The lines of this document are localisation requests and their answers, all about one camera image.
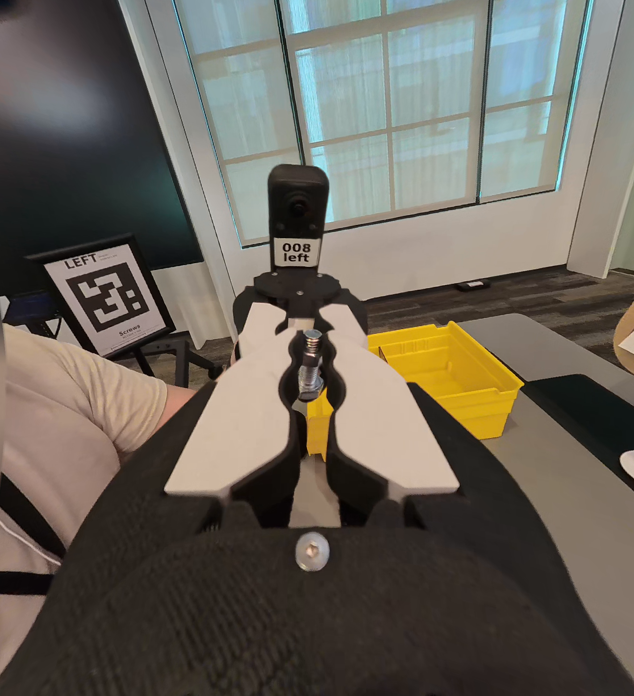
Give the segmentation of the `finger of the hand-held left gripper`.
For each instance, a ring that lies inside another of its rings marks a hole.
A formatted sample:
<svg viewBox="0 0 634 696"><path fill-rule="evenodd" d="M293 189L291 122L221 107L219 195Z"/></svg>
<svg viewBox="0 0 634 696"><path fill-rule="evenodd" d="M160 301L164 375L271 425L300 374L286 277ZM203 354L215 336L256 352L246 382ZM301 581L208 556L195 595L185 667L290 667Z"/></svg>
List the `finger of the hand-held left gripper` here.
<svg viewBox="0 0 634 696"><path fill-rule="evenodd" d="M284 375L293 364L291 345L295 341L295 328L279 330L286 321L285 310L269 303L253 303L238 337L238 364L273 376Z"/></svg>
<svg viewBox="0 0 634 696"><path fill-rule="evenodd" d="M348 305L331 303L323 306L320 317L331 326L328 339L336 352L343 347L368 352L367 335Z"/></svg>

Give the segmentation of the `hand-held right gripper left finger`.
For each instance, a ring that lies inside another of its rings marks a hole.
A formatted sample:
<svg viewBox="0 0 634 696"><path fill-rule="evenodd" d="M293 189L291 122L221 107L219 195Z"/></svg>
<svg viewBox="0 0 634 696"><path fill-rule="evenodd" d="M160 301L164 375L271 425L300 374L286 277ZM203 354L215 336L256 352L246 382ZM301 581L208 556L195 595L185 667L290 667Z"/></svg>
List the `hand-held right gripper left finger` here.
<svg viewBox="0 0 634 696"><path fill-rule="evenodd" d="M292 403L281 380L297 330L271 337L219 379L165 484L169 495L228 498L231 488L288 446Z"/></svg>

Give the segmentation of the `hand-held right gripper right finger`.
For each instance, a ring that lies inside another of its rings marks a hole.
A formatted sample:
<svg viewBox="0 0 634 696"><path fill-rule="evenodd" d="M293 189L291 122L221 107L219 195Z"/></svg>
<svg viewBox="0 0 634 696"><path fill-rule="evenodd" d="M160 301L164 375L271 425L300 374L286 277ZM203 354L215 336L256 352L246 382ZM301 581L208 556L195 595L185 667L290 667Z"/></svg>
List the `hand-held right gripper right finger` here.
<svg viewBox="0 0 634 696"><path fill-rule="evenodd" d="M335 454L382 478L391 498L457 492L460 483L405 379L345 331L328 337Z"/></svg>

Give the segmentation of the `steel bolt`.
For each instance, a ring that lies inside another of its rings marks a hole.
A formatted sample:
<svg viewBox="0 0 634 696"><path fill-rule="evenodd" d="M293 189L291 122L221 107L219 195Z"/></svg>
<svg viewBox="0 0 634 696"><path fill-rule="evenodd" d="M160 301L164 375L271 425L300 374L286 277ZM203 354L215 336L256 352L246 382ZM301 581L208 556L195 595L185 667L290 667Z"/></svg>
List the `steel bolt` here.
<svg viewBox="0 0 634 696"><path fill-rule="evenodd" d="M303 332L303 351L307 346L316 346L321 350L322 333L315 329L306 329ZM303 403L309 403L319 398L324 386L321 377L321 364L318 368L307 369L300 366L297 375L298 399Z"/></svg>

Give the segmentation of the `yellow plastic bin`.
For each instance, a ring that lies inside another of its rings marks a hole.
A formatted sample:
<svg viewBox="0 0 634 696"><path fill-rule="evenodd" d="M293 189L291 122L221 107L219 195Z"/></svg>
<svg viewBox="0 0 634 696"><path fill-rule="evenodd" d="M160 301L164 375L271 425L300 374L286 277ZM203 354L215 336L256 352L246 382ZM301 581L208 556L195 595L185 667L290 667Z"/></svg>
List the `yellow plastic bin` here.
<svg viewBox="0 0 634 696"><path fill-rule="evenodd" d="M369 335L368 349L407 382L418 384L479 440L504 433L524 385L454 322Z"/></svg>

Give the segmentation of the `person's left forearm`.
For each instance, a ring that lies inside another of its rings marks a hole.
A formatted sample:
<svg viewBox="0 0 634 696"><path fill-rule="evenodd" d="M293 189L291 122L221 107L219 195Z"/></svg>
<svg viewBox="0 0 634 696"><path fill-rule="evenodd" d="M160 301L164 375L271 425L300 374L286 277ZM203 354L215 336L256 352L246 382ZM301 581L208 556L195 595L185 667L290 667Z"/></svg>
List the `person's left forearm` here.
<svg viewBox="0 0 634 696"><path fill-rule="evenodd" d="M195 394L146 376L118 388L107 409L107 431L120 458L140 448Z"/></svg>

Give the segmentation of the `black rolling stand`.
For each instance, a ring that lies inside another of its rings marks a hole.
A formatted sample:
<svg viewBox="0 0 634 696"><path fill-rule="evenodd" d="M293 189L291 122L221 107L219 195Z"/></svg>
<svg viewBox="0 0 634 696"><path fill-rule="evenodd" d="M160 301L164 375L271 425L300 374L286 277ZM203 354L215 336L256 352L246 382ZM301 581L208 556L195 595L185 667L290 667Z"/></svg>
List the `black rolling stand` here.
<svg viewBox="0 0 634 696"><path fill-rule="evenodd" d="M198 355L192 349L191 342L186 337L167 336L164 340L148 342L142 347L124 353L124 360L132 359L140 371L154 377L154 371L148 358L170 355L174 358L173 385L181 388L189 387L190 366L194 365L205 370L210 380L217 380L224 372L224 365L215 363L208 358Z"/></svg>

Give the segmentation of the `framed black-and-white marker sign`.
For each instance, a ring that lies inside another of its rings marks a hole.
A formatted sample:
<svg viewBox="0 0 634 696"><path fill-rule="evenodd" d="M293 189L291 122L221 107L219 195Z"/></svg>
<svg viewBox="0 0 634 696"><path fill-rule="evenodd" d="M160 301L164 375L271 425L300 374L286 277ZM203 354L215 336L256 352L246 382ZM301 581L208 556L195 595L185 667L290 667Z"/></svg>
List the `framed black-and-white marker sign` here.
<svg viewBox="0 0 634 696"><path fill-rule="evenodd" d="M134 235L37 253L55 302L82 348L114 359L176 327Z"/></svg>

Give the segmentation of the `large window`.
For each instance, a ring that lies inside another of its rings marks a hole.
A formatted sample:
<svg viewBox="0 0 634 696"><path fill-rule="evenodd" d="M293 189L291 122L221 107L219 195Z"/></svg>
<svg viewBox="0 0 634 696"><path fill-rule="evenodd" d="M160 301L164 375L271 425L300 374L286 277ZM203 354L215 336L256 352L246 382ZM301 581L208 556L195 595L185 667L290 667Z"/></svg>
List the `large window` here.
<svg viewBox="0 0 634 696"><path fill-rule="evenodd" d="M173 1L241 248L279 164L329 230L554 190L589 1Z"/></svg>

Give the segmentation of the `large dark screen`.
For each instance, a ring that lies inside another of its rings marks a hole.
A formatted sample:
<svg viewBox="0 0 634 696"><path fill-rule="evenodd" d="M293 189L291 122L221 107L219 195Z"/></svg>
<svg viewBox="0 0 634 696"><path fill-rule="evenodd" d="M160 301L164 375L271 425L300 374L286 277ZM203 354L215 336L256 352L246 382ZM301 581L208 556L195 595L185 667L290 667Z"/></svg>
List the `large dark screen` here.
<svg viewBox="0 0 634 696"><path fill-rule="evenodd" d="M0 1L0 295L127 234L151 270L202 261L118 2Z"/></svg>

